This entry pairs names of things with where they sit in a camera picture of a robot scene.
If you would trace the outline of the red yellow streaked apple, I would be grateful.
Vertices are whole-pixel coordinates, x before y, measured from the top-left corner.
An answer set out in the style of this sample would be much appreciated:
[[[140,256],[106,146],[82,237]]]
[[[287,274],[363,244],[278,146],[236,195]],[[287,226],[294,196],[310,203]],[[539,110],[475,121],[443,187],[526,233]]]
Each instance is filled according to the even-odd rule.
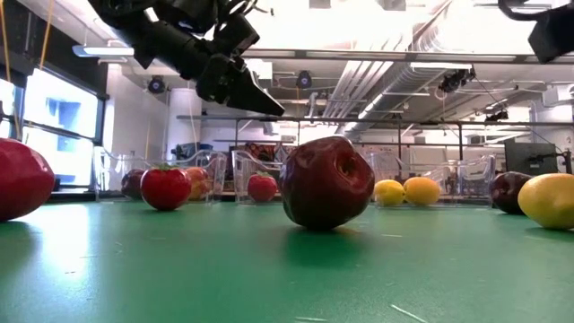
[[[191,179],[190,201],[205,199],[211,190],[210,178],[206,169],[202,167],[190,167],[186,169]]]

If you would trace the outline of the dented dark red apple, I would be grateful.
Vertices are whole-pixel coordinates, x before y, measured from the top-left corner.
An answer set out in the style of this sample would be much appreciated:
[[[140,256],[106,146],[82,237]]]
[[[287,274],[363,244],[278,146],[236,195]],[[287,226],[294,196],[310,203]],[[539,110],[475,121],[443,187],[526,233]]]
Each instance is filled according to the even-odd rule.
[[[334,229],[362,214],[374,185],[373,169],[341,135],[296,147],[279,176],[287,217],[314,231]]]

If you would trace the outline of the yellow lemon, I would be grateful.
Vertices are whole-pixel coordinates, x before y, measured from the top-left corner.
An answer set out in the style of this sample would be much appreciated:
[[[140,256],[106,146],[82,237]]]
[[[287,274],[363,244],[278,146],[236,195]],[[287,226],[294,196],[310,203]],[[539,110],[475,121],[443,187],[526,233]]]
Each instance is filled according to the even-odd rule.
[[[373,198],[379,206],[394,206],[404,202],[404,187],[393,179],[378,181],[373,190]]]
[[[520,189],[517,201],[523,213],[545,229],[574,229],[574,175],[533,177]]]
[[[429,178],[413,177],[404,183],[404,198],[414,205],[432,205],[439,200],[440,186]]]

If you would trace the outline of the white ceiling unit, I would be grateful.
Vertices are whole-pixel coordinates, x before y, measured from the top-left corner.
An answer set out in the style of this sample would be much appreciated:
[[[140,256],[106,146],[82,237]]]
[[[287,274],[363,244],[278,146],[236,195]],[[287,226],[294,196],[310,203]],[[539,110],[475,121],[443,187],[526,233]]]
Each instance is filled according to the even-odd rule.
[[[273,79],[273,63],[267,62],[258,58],[250,58],[246,60],[248,69],[254,72],[259,79],[272,80]]]

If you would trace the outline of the person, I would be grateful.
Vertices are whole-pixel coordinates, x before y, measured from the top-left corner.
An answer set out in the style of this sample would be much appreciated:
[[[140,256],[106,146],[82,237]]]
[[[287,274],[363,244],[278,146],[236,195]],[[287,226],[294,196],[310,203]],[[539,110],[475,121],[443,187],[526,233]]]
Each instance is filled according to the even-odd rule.
[[[246,143],[245,150],[262,162],[275,162],[276,144]]]

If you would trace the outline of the white round column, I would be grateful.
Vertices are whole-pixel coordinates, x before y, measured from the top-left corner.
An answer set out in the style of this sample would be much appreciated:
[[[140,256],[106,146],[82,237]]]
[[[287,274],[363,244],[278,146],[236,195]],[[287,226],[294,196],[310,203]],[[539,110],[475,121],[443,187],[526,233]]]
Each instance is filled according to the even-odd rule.
[[[194,144],[198,149],[201,142],[201,121],[193,120],[202,112],[202,99],[195,89],[174,88],[170,92],[169,116],[166,137],[166,155],[173,158],[171,152],[178,144]]]

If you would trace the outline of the ceiling light fixture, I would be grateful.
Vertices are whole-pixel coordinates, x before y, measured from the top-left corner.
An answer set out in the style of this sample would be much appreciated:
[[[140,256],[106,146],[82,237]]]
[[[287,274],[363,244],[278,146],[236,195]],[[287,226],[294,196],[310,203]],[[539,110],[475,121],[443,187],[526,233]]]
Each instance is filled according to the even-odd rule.
[[[88,47],[82,45],[72,46],[72,51],[78,57],[132,57],[132,48],[121,47]]]

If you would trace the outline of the green table mat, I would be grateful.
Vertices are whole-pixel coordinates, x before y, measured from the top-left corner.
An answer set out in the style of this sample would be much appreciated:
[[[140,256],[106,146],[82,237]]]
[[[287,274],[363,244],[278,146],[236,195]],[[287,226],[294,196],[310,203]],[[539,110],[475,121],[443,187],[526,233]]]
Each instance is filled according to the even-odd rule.
[[[486,208],[47,205],[0,223],[0,322],[574,323],[574,231]]]

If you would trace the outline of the large window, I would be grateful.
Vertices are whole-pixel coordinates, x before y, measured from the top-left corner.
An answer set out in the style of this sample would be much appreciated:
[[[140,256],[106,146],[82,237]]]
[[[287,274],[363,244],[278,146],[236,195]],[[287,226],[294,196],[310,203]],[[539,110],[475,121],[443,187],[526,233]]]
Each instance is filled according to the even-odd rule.
[[[104,102],[48,72],[36,69],[19,86],[0,78],[4,113],[0,137],[16,137],[49,163],[63,189],[92,184],[93,147],[101,143]]]

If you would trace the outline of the black computer monitor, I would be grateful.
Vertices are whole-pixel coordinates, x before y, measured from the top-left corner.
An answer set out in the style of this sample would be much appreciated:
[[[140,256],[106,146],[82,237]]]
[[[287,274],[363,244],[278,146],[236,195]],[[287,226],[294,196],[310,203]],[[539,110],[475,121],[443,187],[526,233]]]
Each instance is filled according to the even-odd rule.
[[[558,173],[557,151],[554,144],[504,143],[507,171],[530,176]]]

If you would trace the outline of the black pipe rail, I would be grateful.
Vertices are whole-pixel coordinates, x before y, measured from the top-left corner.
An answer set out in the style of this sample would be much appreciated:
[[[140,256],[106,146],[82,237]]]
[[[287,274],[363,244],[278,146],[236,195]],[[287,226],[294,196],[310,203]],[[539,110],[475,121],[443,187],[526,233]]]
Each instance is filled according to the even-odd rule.
[[[231,116],[195,116],[193,120],[255,120],[259,122],[326,122],[326,123],[367,123],[367,124],[417,124],[423,126],[438,125],[455,125],[455,126],[512,126],[512,127],[574,127],[574,122],[500,122],[500,121],[461,121],[461,120],[439,120],[439,119],[373,119],[373,118],[296,118],[296,117],[273,117],[273,116],[254,116],[254,117],[231,117]]]

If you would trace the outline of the silver ventilation duct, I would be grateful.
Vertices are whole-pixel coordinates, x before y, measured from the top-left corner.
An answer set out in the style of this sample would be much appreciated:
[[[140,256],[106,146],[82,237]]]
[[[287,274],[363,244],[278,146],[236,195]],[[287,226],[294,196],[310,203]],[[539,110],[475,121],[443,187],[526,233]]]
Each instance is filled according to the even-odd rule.
[[[358,119],[388,117],[444,73],[437,67],[415,67],[412,62],[352,60],[346,64],[322,116],[349,118],[339,131],[354,135],[372,124],[358,123],[353,111],[358,112]]]

